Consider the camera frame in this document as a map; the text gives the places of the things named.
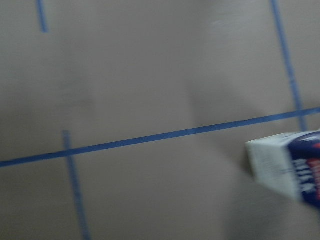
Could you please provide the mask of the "blue milk carton green cap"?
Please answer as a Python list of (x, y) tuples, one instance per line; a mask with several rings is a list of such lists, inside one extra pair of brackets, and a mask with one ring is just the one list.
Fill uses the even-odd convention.
[(320, 207), (320, 133), (289, 132), (248, 141), (254, 179), (291, 199)]

